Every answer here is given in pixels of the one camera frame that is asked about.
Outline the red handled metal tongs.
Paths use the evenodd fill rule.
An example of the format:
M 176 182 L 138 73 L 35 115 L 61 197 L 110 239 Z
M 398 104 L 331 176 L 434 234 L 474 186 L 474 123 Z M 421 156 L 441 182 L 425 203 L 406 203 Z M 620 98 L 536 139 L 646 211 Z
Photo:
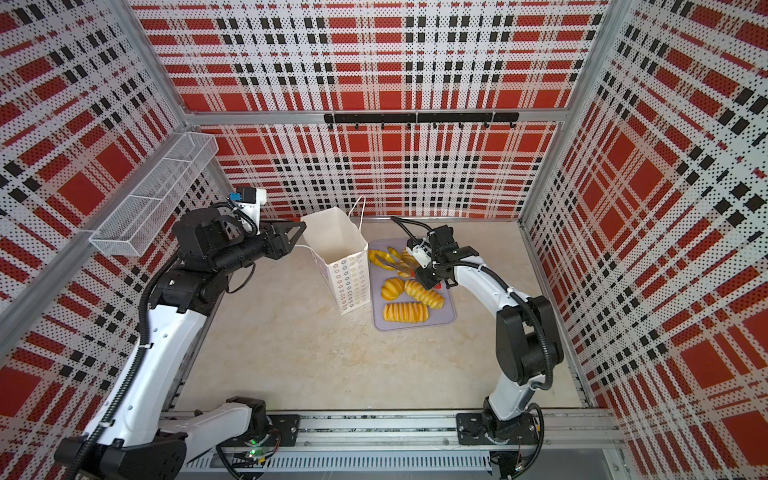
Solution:
M 414 275 L 414 276 L 411 276 L 411 275 L 410 275 L 410 272 L 408 271 L 408 268 L 407 268 L 406 266 L 403 266 L 403 265 L 401 264 L 401 258 L 400 258 L 400 257 L 398 257 L 398 256 L 393 256 L 392 254 L 391 254 L 391 256 L 392 256 L 392 257 L 395 257 L 395 258 L 398 260 L 398 264 L 397 264 L 397 265 L 395 265 L 395 270 L 396 270 L 396 271 L 397 271 L 397 272 L 398 272 L 398 273 L 399 273 L 399 274 L 400 274 L 400 275 L 401 275 L 403 278 L 405 278 L 406 280 L 416 280 L 416 279 L 415 279 L 415 275 Z

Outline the long ridged bread loaf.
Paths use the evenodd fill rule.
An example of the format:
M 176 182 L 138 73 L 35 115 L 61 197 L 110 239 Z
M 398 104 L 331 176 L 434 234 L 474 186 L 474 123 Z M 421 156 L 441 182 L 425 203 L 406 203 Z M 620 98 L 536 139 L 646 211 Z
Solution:
M 427 290 L 416 280 L 405 282 L 405 293 L 430 309 L 442 309 L 445 299 L 436 291 Z

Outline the white printed paper bag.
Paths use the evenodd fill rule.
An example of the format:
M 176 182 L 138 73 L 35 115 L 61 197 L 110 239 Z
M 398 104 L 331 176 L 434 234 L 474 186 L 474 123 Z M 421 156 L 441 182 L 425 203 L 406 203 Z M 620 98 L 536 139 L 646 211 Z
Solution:
M 366 199 L 358 197 L 348 211 L 333 207 L 301 217 L 301 247 L 311 252 L 342 315 L 371 301 L 365 207 Z

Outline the yellow sweet potato bread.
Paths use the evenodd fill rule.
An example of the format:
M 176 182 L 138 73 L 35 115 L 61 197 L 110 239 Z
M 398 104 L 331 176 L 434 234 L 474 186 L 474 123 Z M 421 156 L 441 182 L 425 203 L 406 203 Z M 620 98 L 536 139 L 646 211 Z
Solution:
M 394 271 L 395 265 L 398 264 L 398 260 L 395 257 L 392 257 L 388 251 L 369 250 L 368 259 L 373 265 L 387 271 Z

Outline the striped oval bread roll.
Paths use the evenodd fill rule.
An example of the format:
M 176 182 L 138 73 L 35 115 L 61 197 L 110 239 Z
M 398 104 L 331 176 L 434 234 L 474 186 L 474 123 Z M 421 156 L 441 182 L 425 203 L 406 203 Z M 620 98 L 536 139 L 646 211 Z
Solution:
M 408 252 L 407 249 L 403 249 L 400 253 L 401 264 L 408 268 L 411 276 L 415 275 L 415 271 L 420 267 L 419 262 Z

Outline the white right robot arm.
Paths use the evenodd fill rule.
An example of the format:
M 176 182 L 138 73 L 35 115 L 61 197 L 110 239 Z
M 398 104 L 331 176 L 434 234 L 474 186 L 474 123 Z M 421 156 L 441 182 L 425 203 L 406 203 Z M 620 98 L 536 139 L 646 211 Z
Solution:
M 390 220 L 408 236 L 406 249 L 418 264 L 418 285 L 428 291 L 440 283 L 463 287 L 495 320 L 495 354 L 501 374 L 484 400 L 480 427 L 473 435 L 504 444 L 530 427 L 542 437 L 543 422 L 535 419 L 533 411 L 538 407 L 531 400 L 536 392 L 552 388 L 555 367 L 564 360 L 549 300 L 509 285 L 473 247 L 455 241 L 452 227 L 431 227 L 397 216 Z

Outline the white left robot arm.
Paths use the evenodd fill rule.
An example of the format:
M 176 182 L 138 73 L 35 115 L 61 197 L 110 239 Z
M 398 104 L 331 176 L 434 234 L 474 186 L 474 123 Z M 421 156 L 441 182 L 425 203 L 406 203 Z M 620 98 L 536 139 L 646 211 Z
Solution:
M 183 360 L 229 280 L 257 260 L 279 260 L 297 245 L 303 221 L 269 221 L 231 201 L 185 213 L 178 242 L 138 306 L 139 339 L 115 388 L 83 435 L 61 441 L 54 459 L 67 479 L 173 479 L 183 465 L 231 438 L 279 437 L 260 399 L 236 396 L 188 421 L 161 413 Z

